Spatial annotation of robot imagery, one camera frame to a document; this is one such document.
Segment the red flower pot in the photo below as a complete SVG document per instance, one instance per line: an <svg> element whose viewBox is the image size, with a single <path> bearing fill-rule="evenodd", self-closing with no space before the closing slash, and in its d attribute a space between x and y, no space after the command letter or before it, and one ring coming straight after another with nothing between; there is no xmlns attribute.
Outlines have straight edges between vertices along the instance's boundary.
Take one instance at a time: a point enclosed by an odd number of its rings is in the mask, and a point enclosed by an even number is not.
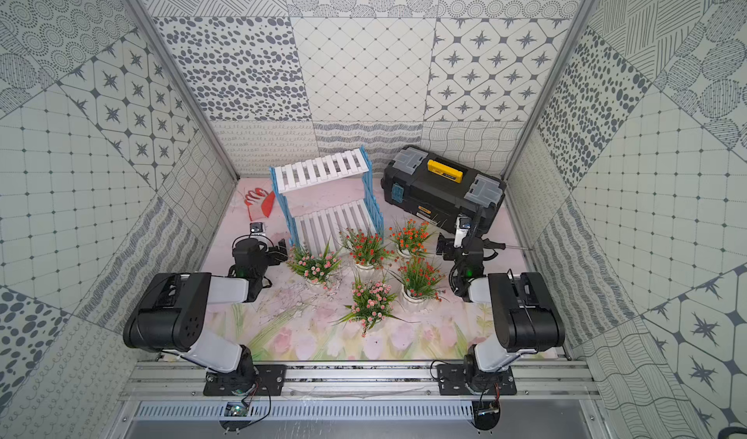
<svg viewBox="0 0 747 439"><path fill-rule="evenodd" d="M347 250L356 271L384 271L392 267L395 255L379 233L346 229L340 233L342 247Z"/></svg>
<svg viewBox="0 0 747 439"><path fill-rule="evenodd" d="M445 274L423 257L403 261L389 274L401 287L401 305L406 311L419 313L426 310L432 301L441 303L444 300L445 291L441 282Z"/></svg>
<svg viewBox="0 0 747 439"><path fill-rule="evenodd" d="M396 223L389 228L389 232L395 252L401 256L426 256L426 242L432 236L430 224L427 221L409 219L404 225Z"/></svg>

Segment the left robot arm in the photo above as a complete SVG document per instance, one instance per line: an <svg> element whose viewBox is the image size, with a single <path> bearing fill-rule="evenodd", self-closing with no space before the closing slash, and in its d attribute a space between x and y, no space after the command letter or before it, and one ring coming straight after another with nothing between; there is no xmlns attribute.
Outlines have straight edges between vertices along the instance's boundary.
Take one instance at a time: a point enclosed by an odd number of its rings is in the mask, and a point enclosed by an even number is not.
<svg viewBox="0 0 747 439"><path fill-rule="evenodd" d="M260 374L251 351L205 327L210 307L249 304L272 281L268 268L288 259L285 240L244 235L233 243L235 263L225 276L209 272L159 273L145 289L124 324L123 339L130 349L171 353L207 371L205 393L256 390Z"/></svg>

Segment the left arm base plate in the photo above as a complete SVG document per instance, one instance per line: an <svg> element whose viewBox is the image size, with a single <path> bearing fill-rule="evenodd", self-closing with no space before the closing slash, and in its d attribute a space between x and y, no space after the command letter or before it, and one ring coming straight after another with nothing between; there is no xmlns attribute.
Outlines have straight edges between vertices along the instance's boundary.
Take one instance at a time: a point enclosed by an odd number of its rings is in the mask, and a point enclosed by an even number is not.
<svg viewBox="0 0 747 439"><path fill-rule="evenodd" d="M280 396L288 366L284 364L255 365L248 374L207 371L204 396Z"/></svg>

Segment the red flower pot front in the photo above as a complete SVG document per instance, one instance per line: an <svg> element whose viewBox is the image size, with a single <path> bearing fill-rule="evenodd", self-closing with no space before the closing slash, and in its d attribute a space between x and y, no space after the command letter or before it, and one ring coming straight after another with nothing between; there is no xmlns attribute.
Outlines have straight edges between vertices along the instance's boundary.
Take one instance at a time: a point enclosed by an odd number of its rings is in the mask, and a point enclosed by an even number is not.
<svg viewBox="0 0 747 439"><path fill-rule="evenodd" d="M419 313L426 310L432 301L441 303L444 300L445 291L441 282L445 274L423 257L403 261L389 274L401 287L401 305L406 311Z"/></svg>

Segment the blue white slatted rack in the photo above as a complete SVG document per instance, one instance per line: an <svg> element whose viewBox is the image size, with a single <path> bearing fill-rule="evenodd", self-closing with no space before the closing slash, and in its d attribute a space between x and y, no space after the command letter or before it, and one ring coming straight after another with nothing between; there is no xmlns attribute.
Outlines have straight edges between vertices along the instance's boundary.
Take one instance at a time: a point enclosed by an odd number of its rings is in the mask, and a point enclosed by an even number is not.
<svg viewBox="0 0 747 439"><path fill-rule="evenodd" d="M290 244L314 255L342 248L348 230L383 234L373 164L363 147L270 168Z"/></svg>

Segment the red flower pot back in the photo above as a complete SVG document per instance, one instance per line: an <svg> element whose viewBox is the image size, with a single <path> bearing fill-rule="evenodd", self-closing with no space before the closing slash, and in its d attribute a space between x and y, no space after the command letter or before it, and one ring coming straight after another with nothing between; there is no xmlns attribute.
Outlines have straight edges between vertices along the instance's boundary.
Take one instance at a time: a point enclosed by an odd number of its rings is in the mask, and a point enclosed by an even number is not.
<svg viewBox="0 0 747 439"><path fill-rule="evenodd" d="M432 236L430 224L427 221L409 219L404 225L396 223L389 228L389 232L395 252L401 256L426 256L426 242Z"/></svg>

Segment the floral pink table mat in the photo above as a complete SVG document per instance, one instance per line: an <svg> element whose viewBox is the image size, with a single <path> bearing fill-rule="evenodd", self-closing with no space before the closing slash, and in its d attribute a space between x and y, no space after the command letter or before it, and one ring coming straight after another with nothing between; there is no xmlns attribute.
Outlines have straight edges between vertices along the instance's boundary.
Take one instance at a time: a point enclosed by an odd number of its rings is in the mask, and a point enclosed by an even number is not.
<svg viewBox="0 0 747 439"><path fill-rule="evenodd" d="M243 195L261 187L270 191L269 178L240 180L217 230L202 271L225 275L233 264L231 245L249 232ZM465 303L442 281L444 300L432 301L419 313L406 311L398 296L393 313L366 337L358 324L334 322L351 304L351 286L358 273L342 264L342 281L326 291L296 276L286 264L268 268L273 284L250 304L215 305L205 318L208 329L251 349L256 361L267 360L461 360L468 348L484 341L493 330L487 305Z"/></svg>

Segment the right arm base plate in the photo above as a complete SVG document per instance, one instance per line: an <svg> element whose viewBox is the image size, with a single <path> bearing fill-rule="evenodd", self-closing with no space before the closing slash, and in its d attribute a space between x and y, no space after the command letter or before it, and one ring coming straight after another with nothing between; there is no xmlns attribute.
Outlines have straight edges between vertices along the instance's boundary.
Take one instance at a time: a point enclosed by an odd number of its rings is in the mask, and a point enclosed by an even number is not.
<svg viewBox="0 0 747 439"><path fill-rule="evenodd" d="M463 364L436 363L430 368L430 372L442 396L488 395L496 392L500 392L501 395L517 394L517 386L510 369L484 373L472 372Z"/></svg>

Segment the pink flower pot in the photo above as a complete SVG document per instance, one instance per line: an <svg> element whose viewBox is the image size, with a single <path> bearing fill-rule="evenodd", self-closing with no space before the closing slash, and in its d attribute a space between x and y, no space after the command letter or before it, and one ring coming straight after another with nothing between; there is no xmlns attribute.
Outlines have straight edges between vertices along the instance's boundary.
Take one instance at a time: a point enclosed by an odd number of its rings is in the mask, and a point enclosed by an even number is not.
<svg viewBox="0 0 747 439"><path fill-rule="evenodd" d="M334 325L358 324L362 336L366 337L386 320L405 322L393 313L393 303L397 295L385 280L367 281L356 275L351 287L352 303L346 305L347 313L336 320Z"/></svg>
<svg viewBox="0 0 747 439"><path fill-rule="evenodd" d="M332 250L330 245L319 254L304 247L293 247L287 265L294 274L326 290L331 290L342 280L340 253Z"/></svg>

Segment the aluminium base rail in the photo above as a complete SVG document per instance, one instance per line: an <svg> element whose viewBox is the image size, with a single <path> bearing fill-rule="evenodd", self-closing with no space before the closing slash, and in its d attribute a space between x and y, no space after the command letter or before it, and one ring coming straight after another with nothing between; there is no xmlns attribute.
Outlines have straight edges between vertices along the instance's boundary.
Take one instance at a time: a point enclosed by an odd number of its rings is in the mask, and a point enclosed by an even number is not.
<svg viewBox="0 0 747 439"><path fill-rule="evenodd" d="M442 396L430 368L456 361L286 361L261 364L288 366L280 400L339 399L389 400L447 399L490 400L597 400L600 397L591 371L583 361L529 359L514 363L516 395L480 394ZM121 394L126 400L203 400L206 372L184 361L137 363Z"/></svg>

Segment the black handled screwdriver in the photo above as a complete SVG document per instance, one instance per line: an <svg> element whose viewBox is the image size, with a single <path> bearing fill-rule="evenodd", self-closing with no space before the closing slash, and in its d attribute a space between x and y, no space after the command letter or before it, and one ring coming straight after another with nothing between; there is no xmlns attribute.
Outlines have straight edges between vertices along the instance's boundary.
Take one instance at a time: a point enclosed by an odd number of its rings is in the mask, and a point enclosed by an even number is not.
<svg viewBox="0 0 747 439"><path fill-rule="evenodd" d="M484 248L489 250L530 250L530 248L522 247L519 245L507 245L505 243L493 242L488 239L482 241Z"/></svg>

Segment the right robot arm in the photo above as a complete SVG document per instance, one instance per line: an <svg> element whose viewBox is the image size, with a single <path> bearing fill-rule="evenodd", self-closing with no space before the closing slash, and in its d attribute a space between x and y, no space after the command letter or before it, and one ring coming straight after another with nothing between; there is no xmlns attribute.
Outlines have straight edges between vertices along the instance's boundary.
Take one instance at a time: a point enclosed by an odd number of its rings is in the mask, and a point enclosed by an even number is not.
<svg viewBox="0 0 747 439"><path fill-rule="evenodd" d="M447 274L455 296L487 305L492 334L472 345L464 357L463 379L473 392L509 383L510 365L524 355L538 355L565 341L565 327L541 274L486 273L484 264L508 246L483 238L440 235L436 254L453 266Z"/></svg>

